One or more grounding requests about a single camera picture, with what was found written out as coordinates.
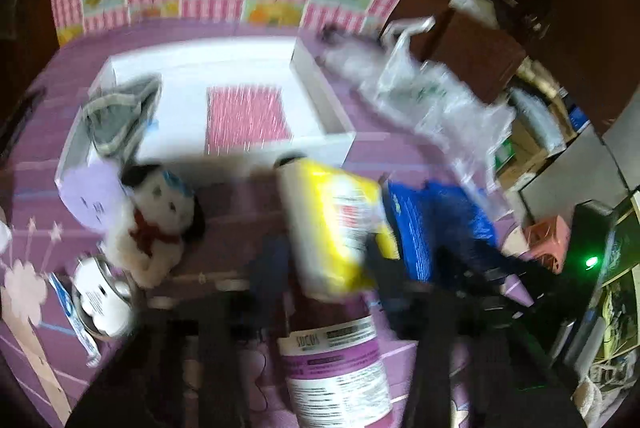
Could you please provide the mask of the blue plastic pouch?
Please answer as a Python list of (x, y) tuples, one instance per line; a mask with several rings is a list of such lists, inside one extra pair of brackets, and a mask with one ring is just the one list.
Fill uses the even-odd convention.
[(477, 242), (498, 246), (494, 224), (458, 186), (428, 182), (412, 188), (390, 181), (383, 188), (383, 203), (411, 281), (437, 280), (440, 248), (468, 256)]

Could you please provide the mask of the white plush dog toy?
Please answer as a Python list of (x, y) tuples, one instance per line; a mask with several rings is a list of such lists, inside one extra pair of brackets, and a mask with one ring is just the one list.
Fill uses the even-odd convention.
[(198, 243), (205, 217), (195, 193), (157, 164), (131, 165), (120, 175), (127, 200), (104, 238), (104, 256), (143, 289), (168, 277)]

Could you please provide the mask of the lilac soft pouch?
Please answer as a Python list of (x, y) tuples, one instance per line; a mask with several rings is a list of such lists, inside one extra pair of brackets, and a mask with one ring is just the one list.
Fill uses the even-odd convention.
[(93, 162), (66, 170), (58, 185), (62, 203), (84, 228), (104, 234), (116, 219), (127, 192), (114, 162)]

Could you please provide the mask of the yellow tissue pack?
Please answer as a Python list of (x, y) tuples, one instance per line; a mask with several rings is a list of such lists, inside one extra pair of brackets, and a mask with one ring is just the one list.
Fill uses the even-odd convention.
[(400, 259), (378, 182), (306, 156), (280, 159), (276, 174), (298, 281), (307, 297), (337, 301), (371, 289), (368, 238), (382, 258)]

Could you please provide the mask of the round silver tin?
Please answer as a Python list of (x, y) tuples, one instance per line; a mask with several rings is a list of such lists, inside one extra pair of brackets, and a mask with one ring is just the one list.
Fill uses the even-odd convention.
[(138, 298), (130, 275), (103, 257), (77, 261), (72, 275), (72, 299), (80, 322), (94, 338), (112, 341), (127, 336), (134, 326)]

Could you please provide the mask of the purple pump bottle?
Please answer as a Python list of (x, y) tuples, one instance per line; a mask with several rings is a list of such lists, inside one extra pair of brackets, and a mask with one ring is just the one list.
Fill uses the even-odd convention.
[(323, 302), (291, 292), (286, 328), (278, 348), (299, 426), (392, 424), (378, 332), (362, 295)]

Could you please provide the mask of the clear plastic bag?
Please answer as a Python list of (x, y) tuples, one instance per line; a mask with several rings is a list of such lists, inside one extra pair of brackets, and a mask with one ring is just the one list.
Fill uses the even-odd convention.
[(495, 154), (509, 139), (515, 112), (482, 102), (445, 64), (413, 58), (411, 38), (434, 26), (429, 16), (393, 21), (378, 39), (348, 32), (342, 44), (326, 44), (319, 60), (380, 116), (436, 146), (458, 185), (498, 220), (510, 208), (500, 196)]

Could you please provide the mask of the grey plaid fabric pouch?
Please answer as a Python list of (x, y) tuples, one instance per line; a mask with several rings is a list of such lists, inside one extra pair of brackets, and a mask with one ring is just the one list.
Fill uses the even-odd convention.
[(126, 162), (142, 140), (162, 95), (162, 78), (144, 75), (100, 89), (81, 109), (96, 154)]

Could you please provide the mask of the white shallow cardboard box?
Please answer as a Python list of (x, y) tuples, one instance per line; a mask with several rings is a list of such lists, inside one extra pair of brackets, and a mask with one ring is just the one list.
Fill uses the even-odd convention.
[(87, 93), (160, 78), (160, 98), (134, 151), (206, 185), (301, 154), (343, 165), (356, 131), (306, 42), (295, 36), (194, 39), (112, 55)]

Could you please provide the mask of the dark wooden cabinet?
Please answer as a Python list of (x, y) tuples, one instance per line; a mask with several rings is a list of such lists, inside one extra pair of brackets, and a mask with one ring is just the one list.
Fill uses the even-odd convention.
[(433, 15), (431, 36), (413, 39), (411, 50), (424, 60), (440, 54), (452, 62), (468, 44), (473, 58), (498, 47), (522, 49), (541, 62), (589, 118), (597, 133), (611, 130), (639, 90), (639, 0), (491, 0), (500, 32), (461, 28), (450, 0), (400, 0), (393, 18)]

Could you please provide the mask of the black hair band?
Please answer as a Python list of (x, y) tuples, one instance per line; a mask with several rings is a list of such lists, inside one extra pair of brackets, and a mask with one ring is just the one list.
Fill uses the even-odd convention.
[(349, 33), (345, 29), (334, 24), (325, 24), (318, 32), (319, 40), (330, 47), (342, 44), (348, 37)]

